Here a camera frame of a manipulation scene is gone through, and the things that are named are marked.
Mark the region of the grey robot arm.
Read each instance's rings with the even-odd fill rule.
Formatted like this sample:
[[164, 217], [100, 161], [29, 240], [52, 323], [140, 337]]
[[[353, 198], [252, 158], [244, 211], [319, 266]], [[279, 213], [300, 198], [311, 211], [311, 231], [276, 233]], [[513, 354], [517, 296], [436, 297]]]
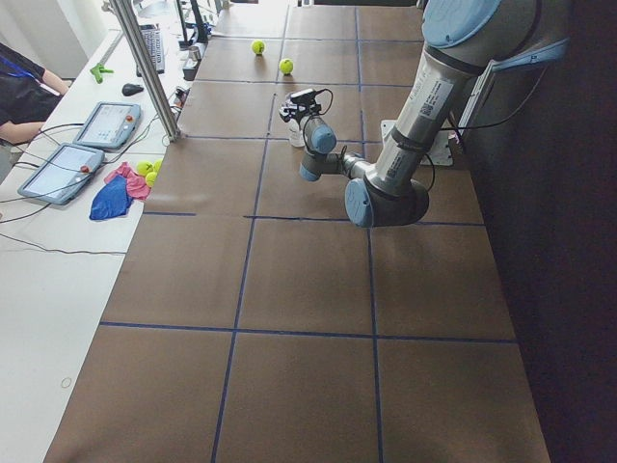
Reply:
[[569, 1], [431, 1], [423, 13], [424, 45], [415, 83], [375, 163], [336, 153], [335, 135], [319, 116], [300, 118], [305, 155], [300, 175], [349, 177], [345, 209], [363, 228], [406, 226], [429, 205], [413, 179], [421, 159], [467, 82], [490, 62], [500, 68], [538, 66], [567, 47]]

